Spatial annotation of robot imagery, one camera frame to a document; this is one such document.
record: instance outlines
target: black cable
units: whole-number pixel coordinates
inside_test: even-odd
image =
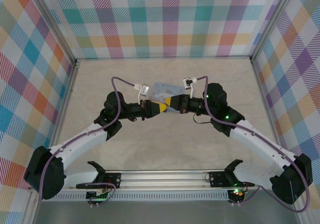
[[[210,121],[206,121],[206,122],[197,122],[197,121],[195,120],[195,115],[196,115],[196,114],[194,114],[194,115],[193,115],[193,117],[192,117],[192,119],[193,119],[193,121],[194,121],[195,123],[197,123],[197,124],[208,124],[208,123],[211,123]]]
[[[207,176],[208,176],[208,174],[209,174],[209,172],[204,176],[204,180],[205,180],[207,183],[209,183],[209,182],[210,182],[210,180],[207,180]]]

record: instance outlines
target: wire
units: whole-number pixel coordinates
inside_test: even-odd
[[[222,121],[222,120],[219,120],[217,118],[215,118],[212,113],[210,112],[210,109],[209,109],[209,106],[208,106],[208,100],[207,100],[207,92],[208,92],[208,76],[207,75],[204,75],[202,77],[199,77],[197,78],[197,81],[199,80],[202,80],[202,79],[205,79],[205,87],[204,87],[204,105],[205,105],[205,109],[208,113],[208,115],[216,122],[218,123],[221,123],[223,125],[229,125],[229,126],[233,126],[233,127],[236,127],[236,128],[240,128],[242,130],[245,130],[247,132],[249,132],[250,134],[253,134],[254,131],[249,129],[249,128],[246,128],[242,125],[238,125],[238,124],[234,124],[234,123],[231,123],[231,122],[227,122],[227,121]],[[255,136],[258,137],[260,140],[262,140],[263,142],[265,142],[268,146],[270,146],[272,149],[274,149],[275,151],[277,151],[280,155],[282,155],[288,162],[290,162],[290,164],[296,169],[296,171],[298,172],[299,176],[301,177],[302,179],[302,182],[303,182],[303,185],[304,185],[304,188],[305,188],[305,192],[306,192],[306,202],[305,202],[305,206],[301,209],[301,210],[295,210],[295,209],[292,209],[288,206],[286,206],[285,204],[283,204],[283,202],[281,200],[278,199],[278,197],[275,197],[274,195],[270,194],[263,186],[261,186],[261,188],[269,195],[271,196],[272,198],[274,198],[281,206],[283,206],[284,208],[288,209],[289,211],[292,211],[294,213],[303,213],[305,212],[308,208],[309,208],[309,205],[310,205],[310,191],[309,191],[309,187],[308,187],[308,183],[307,183],[307,180],[305,178],[305,176],[303,175],[303,173],[301,172],[301,170],[298,168],[298,166],[294,163],[294,161],[292,161],[289,157],[287,157],[284,152],[282,150],[280,150],[279,148],[277,148],[276,146],[274,146],[270,141],[268,141],[267,139],[265,139],[263,136],[261,136],[260,134],[258,133],[255,133]]]
[[[192,117],[192,119],[193,119],[193,121],[194,121],[195,123],[197,123],[197,124],[208,124],[208,123],[211,123],[210,121],[206,121],[206,122],[197,122],[197,121],[195,120],[195,115],[196,115],[196,114],[194,114],[194,115],[193,115],[193,117]]]
[[[208,176],[208,175],[209,175],[209,172],[204,176],[204,180],[205,180],[207,183],[210,182],[210,180],[207,179],[207,176]]]
[[[88,183],[82,183],[82,184],[83,184],[83,185],[94,185],[94,186],[107,185],[107,186],[112,186],[112,187],[113,187],[113,192],[112,192],[112,194],[111,194],[111,195],[108,195],[107,198],[106,198],[104,201],[102,201],[101,203],[95,204],[95,207],[99,207],[99,206],[102,206],[103,204],[105,204],[105,203],[115,194],[116,189],[117,189],[117,188],[116,188],[116,185],[113,184],[113,183],[111,183],[111,182],[97,182],[97,183],[90,183],[90,182],[88,182]],[[92,197],[89,198],[89,204],[90,204],[91,206],[94,206],[94,204],[91,202],[92,199],[93,199],[93,197],[94,197],[94,196],[92,196]]]
[[[73,142],[79,140],[80,138],[84,137],[84,136],[89,136],[90,134],[92,133],[96,133],[96,132],[99,132],[109,126],[111,126],[113,123],[115,123],[115,121],[118,119],[119,115],[120,115],[120,110],[121,110],[121,103],[120,103],[120,97],[119,97],[119,94],[118,94],[118,91],[117,91],[117,88],[116,88],[116,85],[115,85],[115,79],[119,80],[119,81],[122,81],[132,87],[134,87],[135,85],[126,81],[126,80],[123,80],[117,76],[113,76],[111,78],[111,84],[112,84],[112,87],[114,89],[114,92],[115,92],[115,96],[116,96],[116,100],[117,100],[117,104],[118,104],[118,111],[116,113],[116,116],[115,118],[108,124],[106,124],[105,126],[102,126],[96,130],[91,130],[89,131],[88,133],[82,133],[74,138],[72,138],[71,140],[69,140],[66,144],[64,144],[61,148],[59,148],[58,150],[56,150],[55,153],[53,153],[50,158],[48,159],[48,161],[45,163],[44,167],[43,167],[43,170],[42,170],[42,173],[41,173],[41,178],[40,178],[40,184],[39,184],[39,203],[42,201],[42,194],[43,194],[43,188],[44,188],[44,180],[45,180],[45,174],[46,174],[46,171],[48,169],[48,166],[50,164],[50,162],[52,161],[52,159],[58,154],[61,152],[61,150],[65,149],[66,147],[68,147],[70,144],[72,144]]]

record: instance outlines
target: wall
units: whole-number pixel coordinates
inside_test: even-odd
[[[249,56],[279,0],[45,0],[78,58]]]
[[[32,0],[0,0],[0,224],[24,211],[23,175],[49,145],[71,68]]]
[[[254,66],[280,144],[312,159],[320,215],[320,0],[290,0]]]

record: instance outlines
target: beige floor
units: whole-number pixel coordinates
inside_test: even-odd
[[[66,113],[59,143],[84,130],[99,115],[111,77],[152,87],[154,82],[182,85],[185,77],[209,76],[220,83],[228,103],[253,126],[274,140],[248,59],[123,59],[82,61]],[[196,97],[205,82],[196,84]],[[117,81],[127,103],[137,102],[137,91]],[[199,116],[199,121],[208,121]],[[249,149],[217,132],[211,124],[196,124],[192,114],[162,113],[145,121],[122,120],[122,129],[108,142],[77,159],[72,166],[96,161],[106,170],[224,169],[234,159],[261,163]]]

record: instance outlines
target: plaid wallpaper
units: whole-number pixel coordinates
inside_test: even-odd
[[[312,159],[320,217],[320,0],[290,0],[254,66],[280,144]]]
[[[45,0],[78,58],[248,56],[278,0]]]
[[[23,175],[49,145],[71,69],[32,0],[0,0],[0,224],[24,211]]]

